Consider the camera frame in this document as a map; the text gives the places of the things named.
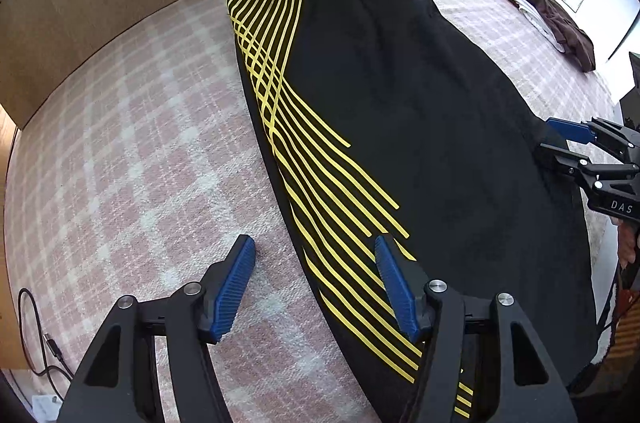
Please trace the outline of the person's right hand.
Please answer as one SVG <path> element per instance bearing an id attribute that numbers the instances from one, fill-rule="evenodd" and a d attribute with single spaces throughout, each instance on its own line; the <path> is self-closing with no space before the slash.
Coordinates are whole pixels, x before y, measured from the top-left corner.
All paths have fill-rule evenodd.
<path id="1" fill-rule="evenodd" d="M 633 264 L 637 259 L 637 225 L 616 217 L 612 217 L 611 221 L 617 229 L 617 255 L 620 267 L 626 269 L 628 265 Z"/>

